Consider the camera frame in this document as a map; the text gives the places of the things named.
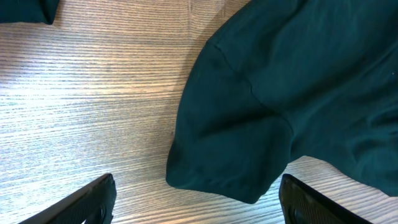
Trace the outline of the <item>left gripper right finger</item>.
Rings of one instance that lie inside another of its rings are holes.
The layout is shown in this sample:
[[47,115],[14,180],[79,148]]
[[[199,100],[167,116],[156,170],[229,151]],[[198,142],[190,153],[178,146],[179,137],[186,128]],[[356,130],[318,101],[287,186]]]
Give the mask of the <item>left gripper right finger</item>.
[[279,200],[285,224],[372,224],[290,174],[282,176]]

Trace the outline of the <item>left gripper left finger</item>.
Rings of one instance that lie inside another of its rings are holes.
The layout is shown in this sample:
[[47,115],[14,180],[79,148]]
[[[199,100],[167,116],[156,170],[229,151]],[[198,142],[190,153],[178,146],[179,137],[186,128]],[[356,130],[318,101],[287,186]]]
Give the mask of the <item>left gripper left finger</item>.
[[20,224],[110,224],[116,183],[104,174]]

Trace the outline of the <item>black t-shirt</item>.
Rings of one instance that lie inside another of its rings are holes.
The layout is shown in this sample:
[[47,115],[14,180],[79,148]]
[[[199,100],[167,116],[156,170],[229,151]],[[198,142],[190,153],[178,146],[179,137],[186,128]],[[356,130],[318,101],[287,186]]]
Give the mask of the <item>black t-shirt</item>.
[[201,50],[167,183],[255,203],[310,156],[397,195],[397,1],[251,1]]

